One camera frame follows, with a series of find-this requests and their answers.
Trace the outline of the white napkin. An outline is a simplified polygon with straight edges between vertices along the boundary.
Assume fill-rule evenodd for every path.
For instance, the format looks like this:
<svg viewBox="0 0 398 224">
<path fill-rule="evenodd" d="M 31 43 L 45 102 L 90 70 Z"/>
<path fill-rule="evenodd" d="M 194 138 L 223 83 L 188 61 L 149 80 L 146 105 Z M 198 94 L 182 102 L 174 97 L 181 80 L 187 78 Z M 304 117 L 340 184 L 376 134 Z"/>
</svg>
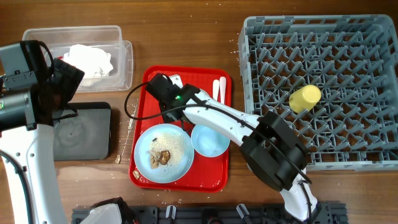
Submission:
<svg viewBox="0 0 398 224">
<path fill-rule="evenodd" d="M 84 71 L 85 78 L 109 76 L 114 68 L 111 54 L 96 47 L 76 44 L 62 57 L 66 63 Z"/>
</svg>

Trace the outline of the yellow cup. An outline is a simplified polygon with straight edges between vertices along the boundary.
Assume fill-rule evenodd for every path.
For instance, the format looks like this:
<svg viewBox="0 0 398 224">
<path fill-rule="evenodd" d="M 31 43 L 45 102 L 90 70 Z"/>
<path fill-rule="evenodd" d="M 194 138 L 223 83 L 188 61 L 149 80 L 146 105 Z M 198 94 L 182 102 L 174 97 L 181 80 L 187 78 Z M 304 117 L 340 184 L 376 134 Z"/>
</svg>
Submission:
<svg viewBox="0 0 398 224">
<path fill-rule="evenodd" d="M 315 85 L 306 85 L 293 92 L 289 98 L 289 106 L 295 113 L 310 111 L 321 99 L 322 93 Z"/>
</svg>

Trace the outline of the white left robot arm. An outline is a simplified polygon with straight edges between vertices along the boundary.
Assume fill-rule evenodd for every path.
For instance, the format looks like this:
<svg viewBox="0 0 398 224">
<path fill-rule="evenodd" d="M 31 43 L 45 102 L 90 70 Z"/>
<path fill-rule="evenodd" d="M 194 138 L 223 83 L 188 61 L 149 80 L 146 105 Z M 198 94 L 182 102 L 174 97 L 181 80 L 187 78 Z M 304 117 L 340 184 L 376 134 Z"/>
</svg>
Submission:
<svg viewBox="0 0 398 224">
<path fill-rule="evenodd" d="M 83 71 L 39 40 L 1 47 L 1 158 L 16 223 L 66 223 L 53 161 L 54 124 Z"/>
</svg>

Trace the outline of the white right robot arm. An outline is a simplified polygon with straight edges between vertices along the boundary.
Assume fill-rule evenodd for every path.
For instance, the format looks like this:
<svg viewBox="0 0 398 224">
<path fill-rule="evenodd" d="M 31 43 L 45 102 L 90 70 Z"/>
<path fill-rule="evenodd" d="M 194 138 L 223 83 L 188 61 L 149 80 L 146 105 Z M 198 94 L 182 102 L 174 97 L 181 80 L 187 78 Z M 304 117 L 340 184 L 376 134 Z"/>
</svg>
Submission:
<svg viewBox="0 0 398 224">
<path fill-rule="evenodd" d="M 277 113 L 259 116 L 238 111 L 205 90 L 189 83 L 178 85 L 162 73 L 142 86 L 158 101 L 164 122 L 184 119 L 227 137 L 239 146 L 255 176 L 280 192 L 287 213 L 301 223 L 315 221 L 320 209 L 306 175 L 308 149 Z"/>
</svg>

